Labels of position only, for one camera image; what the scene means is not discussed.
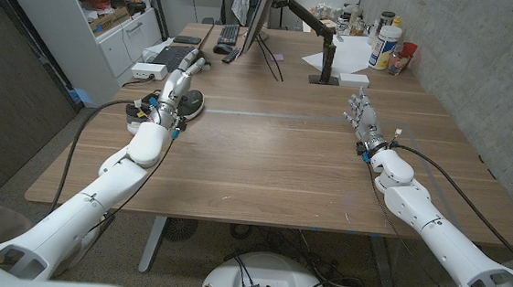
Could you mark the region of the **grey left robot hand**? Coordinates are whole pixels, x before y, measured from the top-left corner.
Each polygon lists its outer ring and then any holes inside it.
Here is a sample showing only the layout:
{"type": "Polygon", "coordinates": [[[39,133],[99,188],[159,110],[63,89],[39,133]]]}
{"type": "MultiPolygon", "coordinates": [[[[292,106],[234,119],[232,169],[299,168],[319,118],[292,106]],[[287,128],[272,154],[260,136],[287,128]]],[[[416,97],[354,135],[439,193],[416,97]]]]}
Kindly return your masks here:
{"type": "Polygon", "coordinates": [[[153,112],[153,120],[170,129],[177,118],[186,121],[194,119],[204,107],[204,96],[199,90],[191,90],[190,83],[206,65],[206,60],[198,56],[194,48],[182,59],[179,67],[169,74],[159,93],[153,112]]]}

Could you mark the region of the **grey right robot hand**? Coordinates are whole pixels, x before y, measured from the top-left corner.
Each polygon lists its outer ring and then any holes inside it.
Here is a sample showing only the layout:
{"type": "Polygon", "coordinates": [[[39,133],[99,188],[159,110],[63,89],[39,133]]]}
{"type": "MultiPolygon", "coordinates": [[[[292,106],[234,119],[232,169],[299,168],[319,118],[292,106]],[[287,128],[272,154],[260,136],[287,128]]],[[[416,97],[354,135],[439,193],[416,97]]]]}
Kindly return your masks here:
{"type": "Polygon", "coordinates": [[[376,153],[388,147],[381,132],[379,119],[376,110],[370,105],[369,96],[359,90],[359,94],[353,94],[348,99],[351,112],[344,112],[343,116],[350,125],[356,130],[357,137],[357,155],[364,156],[368,161],[376,153]]]}

